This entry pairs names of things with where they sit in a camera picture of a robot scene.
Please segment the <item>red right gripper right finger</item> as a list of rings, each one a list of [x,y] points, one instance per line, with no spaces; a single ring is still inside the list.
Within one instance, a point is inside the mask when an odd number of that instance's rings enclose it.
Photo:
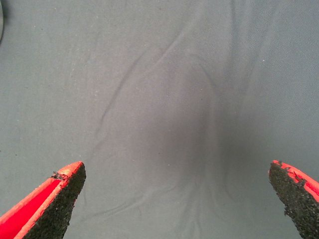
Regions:
[[[319,183],[296,167],[274,160],[269,180],[277,196],[285,205],[301,238],[319,237]]]

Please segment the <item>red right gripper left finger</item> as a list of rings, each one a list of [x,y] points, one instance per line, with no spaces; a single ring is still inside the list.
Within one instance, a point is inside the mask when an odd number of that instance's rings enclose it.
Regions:
[[[85,165],[73,162],[54,172],[0,218],[2,239],[61,239],[86,180]]]

